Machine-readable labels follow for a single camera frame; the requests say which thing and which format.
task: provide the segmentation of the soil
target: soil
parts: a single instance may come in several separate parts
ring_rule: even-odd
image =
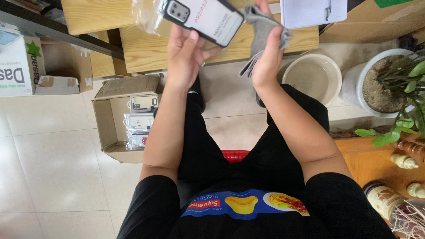
[[[381,113],[394,113],[400,111],[404,106],[401,95],[384,89],[376,80],[381,71],[389,69],[395,60],[402,57],[402,55],[384,57],[377,61],[366,73],[363,82],[363,97],[373,110]]]

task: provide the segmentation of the microfiber cloth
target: microfiber cloth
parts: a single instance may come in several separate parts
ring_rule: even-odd
[[[239,77],[247,75],[248,78],[251,78],[252,69],[266,48],[269,33],[275,26],[281,24],[275,21],[272,16],[264,14],[252,3],[247,4],[245,7],[245,21],[246,23],[251,24],[254,29],[254,40],[251,44],[251,59],[239,72]],[[288,40],[292,37],[292,34],[289,32],[288,28],[283,27],[282,34],[280,36],[281,43],[279,49],[282,50],[289,46]]]

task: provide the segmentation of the notebook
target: notebook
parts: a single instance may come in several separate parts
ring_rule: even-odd
[[[347,0],[280,1],[282,25],[288,29],[334,23],[347,18]]]

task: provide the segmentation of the person's right hand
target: person's right hand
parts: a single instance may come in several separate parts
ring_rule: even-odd
[[[262,12],[271,15],[267,0],[256,0],[255,4]],[[279,72],[284,52],[284,50],[279,50],[282,30],[282,26],[276,26],[272,29],[267,38],[266,49],[260,59],[255,63],[252,70],[252,85],[256,89],[276,85],[278,82],[276,76]]]

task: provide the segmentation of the flower pot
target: flower pot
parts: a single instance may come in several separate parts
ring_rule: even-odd
[[[340,94],[338,99],[342,102],[349,103],[352,105],[356,105],[365,109],[369,114],[381,118],[395,118],[397,117],[398,112],[395,113],[381,113],[373,110],[366,103],[363,98],[363,81],[365,79],[366,73],[369,69],[380,59],[392,55],[409,55],[413,53],[412,51],[406,49],[391,49],[384,52],[379,53],[375,57],[373,57],[370,61],[357,65],[347,71],[344,72],[343,85],[341,87]],[[406,111],[409,112],[414,107],[409,105],[406,107]]]
[[[342,76],[338,65],[329,57],[321,54],[302,56],[285,65],[282,83],[315,98],[325,106],[338,96]]]

